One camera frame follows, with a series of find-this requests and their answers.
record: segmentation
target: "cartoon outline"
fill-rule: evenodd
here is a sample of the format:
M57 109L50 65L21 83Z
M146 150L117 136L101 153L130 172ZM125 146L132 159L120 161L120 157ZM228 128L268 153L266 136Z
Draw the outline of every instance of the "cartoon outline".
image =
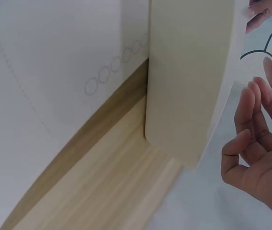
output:
M268 40L267 40L267 43L266 43L266 46L265 46L265 48L264 48L263 50L257 49L257 50L249 51L249 52L243 54L243 55L240 57L240 60L242 60L245 56L247 56L247 55L249 55L249 54L253 54L253 53L265 53L265 54L269 55L270 57L272 57L272 54L269 53L269 52L267 51L267 48L268 48L268 46L269 46L269 43L270 43L271 39L272 39L272 33L271 33L271 35L269 36L269 38L268 38Z

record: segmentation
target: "hand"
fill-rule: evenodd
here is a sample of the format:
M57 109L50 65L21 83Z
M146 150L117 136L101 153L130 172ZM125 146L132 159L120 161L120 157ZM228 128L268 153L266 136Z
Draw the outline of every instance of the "hand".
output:
M272 61L264 60L265 73L272 87ZM272 209L272 133L261 105L272 119L272 89L259 77L241 92L235 113L237 136L222 149L222 179ZM239 154L249 167L239 165Z
M272 0L250 0L248 15L254 18L248 22L246 33L256 29L272 16Z

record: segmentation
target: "printed circle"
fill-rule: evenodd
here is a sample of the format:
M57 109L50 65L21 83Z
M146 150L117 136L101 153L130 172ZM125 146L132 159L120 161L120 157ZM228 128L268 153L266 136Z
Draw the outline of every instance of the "printed circle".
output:
M104 66L99 71L99 76L98 76L99 83L101 83L101 84L106 83L108 81L110 75L111 75L111 71L110 71L109 67Z
M147 46L147 40L148 40L147 34L142 35L141 42L140 42L141 47L146 47Z
M98 81L95 78L90 78L85 83L85 93L87 96L92 96L97 92L98 89Z
M133 47L132 47L132 52L133 54L137 54L140 50L140 41L136 40L134 43L133 43Z
M120 57L114 57L112 59L112 63L111 63L111 71L116 73L119 71L120 67L121 67L121 58Z
M127 63L130 58L131 58L131 55L132 55L132 51L131 51L131 48L130 47L126 47L122 53L122 61L124 63Z

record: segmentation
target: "row of circles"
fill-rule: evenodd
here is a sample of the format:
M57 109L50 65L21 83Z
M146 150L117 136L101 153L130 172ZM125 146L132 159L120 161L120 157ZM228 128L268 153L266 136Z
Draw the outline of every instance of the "row of circles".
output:
M99 84L105 84L112 73L117 73L122 64L128 63L132 54L138 54L141 48L145 48L148 42L148 35L142 35L140 40L135 40L131 47L125 47L121 56L116 56L112 59L110 66L103 66L98 77L93 77L85 83L85 94L87 96L94 95L98 90Z

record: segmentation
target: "wooden floor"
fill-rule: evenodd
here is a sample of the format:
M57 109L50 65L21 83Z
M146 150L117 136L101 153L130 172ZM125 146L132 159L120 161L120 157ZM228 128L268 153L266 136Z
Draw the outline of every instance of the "wooden floor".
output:
M182 166L144 138L147 62L92 116L1 230L140 230Z

